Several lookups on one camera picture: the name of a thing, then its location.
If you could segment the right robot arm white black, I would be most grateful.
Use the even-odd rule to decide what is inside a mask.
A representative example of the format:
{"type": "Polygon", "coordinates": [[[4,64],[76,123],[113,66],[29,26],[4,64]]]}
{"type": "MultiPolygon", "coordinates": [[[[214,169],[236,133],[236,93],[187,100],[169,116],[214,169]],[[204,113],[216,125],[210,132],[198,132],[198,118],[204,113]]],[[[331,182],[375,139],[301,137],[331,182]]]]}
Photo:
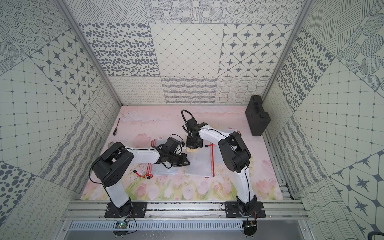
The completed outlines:
{"type": "Polygon", "coordinates": [[[199,124],[195,118],[185,120],[183,129],[188,134],[188,148],[201,148],[203,141],[208,141],[219,147],[224,164],[236,176],[237,202],[240,213],[245,217],[253,214],[257,205],[257,197],[250,183],[251,153],[241,134],[216,130],[207,123],[199,124]]]}

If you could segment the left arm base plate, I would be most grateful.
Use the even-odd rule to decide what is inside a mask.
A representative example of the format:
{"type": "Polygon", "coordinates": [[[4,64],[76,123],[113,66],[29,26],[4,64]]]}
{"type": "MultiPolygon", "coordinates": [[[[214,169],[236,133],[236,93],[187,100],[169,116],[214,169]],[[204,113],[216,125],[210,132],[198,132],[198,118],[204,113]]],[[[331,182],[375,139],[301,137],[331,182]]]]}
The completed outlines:
{"type": "Polygon", "coordinates": [[[105,218],[144,218],[147,206],[148,202],[132,202],[132,200],[129,199],[122,207],[118,208],[112,201],[110,201],[107,204],[105,218]]]}

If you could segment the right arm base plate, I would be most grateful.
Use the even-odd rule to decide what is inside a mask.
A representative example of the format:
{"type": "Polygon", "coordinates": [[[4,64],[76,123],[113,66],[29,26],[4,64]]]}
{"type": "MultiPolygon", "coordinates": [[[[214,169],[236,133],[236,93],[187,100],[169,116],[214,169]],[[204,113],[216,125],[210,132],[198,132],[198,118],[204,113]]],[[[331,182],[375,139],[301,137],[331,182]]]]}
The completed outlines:
{"type": "Polygon", "coordinates": [[[250,202],[244,203],[239,198],[234,202],[224,202],[224,211],[227,218],[265,218],[266,212],[262,202],[253,196],[250,202]]]}

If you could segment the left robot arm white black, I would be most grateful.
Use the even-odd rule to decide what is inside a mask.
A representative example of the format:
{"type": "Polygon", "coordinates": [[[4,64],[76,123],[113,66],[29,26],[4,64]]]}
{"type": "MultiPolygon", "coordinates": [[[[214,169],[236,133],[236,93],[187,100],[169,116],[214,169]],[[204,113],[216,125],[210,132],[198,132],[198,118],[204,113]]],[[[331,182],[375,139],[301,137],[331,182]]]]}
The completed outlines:
{"type": "Polygon", "coordinates": [[[101,154],[91,165],[94,173],[103,185],[110,203],[107,205],[106,218],[128,217],[133,213],[133,204],[126,193],[122,177],[130,164],[170,164],[170,167],[184,167],[191,163],[185,153],[174,153],[162,144],[148,149],[129,148],[116,142],[101,154]]]}

